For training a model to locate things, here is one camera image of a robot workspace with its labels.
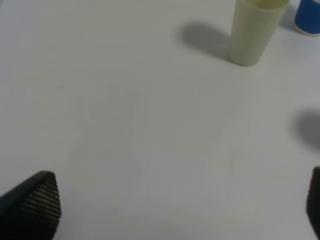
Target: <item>light green paper cup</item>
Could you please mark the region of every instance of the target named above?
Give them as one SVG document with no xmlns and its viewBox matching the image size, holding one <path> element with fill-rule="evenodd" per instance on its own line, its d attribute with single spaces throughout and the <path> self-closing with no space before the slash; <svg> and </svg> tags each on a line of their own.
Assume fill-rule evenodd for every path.
<svg viewBox="0 0 320 240">
<path fill-rule="evenodd" d="M 236 0 L 229 57 L 240 66 L 257 64 L 289 0 Z"/>
</svg>

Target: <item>white table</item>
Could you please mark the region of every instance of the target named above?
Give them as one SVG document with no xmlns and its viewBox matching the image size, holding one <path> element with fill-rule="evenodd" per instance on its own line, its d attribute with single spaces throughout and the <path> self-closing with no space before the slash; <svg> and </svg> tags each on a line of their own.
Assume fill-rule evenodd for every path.
<svg viewBox="0 0 320 240">
<path fill-rule="evenodd" d="M 315 240 L 320 38 L 279 27 L 234 65 L 234 5 L 4 0 L 0 194 L 54 171 L 57 240 Z"/>
</svg>

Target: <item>black object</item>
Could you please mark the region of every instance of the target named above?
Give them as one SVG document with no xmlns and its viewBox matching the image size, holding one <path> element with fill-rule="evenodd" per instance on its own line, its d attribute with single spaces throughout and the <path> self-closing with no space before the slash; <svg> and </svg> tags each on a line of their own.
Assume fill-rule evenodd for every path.
<svg viewBox="0 0 320 240">
<path fill-rule="evenodd" d="M 315 235 L 320 240 L 320 167 L 315 167 L 313 169 L 306 203 L 306 212 Z"/>
<path fill-rule="evenodd" d="M 0 240 L 51 240 L 60 217 L 56 176 L 40 171 L 0 197 Z"/>
</svg>

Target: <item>cup rim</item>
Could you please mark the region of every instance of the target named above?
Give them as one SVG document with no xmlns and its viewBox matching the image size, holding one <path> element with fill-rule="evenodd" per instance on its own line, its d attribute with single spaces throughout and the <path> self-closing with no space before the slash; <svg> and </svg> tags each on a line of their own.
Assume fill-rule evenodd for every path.
<svg viewBox="0 0 320 240">
<path fill-rule="evenodd" d="M 238 0 L 238 1 L 242 2 L 243 4 L 248 6 L 249 8 L 253 8 L 255 10 L 262 11 L 262 12 L 279 11 L 279 10 L 285 9 L 290 3 L 290 0 L 286 0 L 286 3 L 283 4 L 280 7 L 277 7 L 277 8 L 262 8 L 262 7 L 258 7 L 258 6 L 255 6 L 255 5 L 251 4 L 251 3 L 249 3 L 248 0 Z"/>
</svg>

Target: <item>table surface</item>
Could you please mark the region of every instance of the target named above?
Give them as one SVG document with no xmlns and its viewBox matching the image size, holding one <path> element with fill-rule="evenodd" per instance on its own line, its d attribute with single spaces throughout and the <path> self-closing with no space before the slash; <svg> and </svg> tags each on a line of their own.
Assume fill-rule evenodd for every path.
<svg viewBox="0 0 320 240">
<path fill-rule="evenodd" d="M 240 67 L 234 0 L 4 0 L 0 194 L 54 171 L 57 240 L 315 240 L 320 38 L 297 6 Z"/>
</svg>

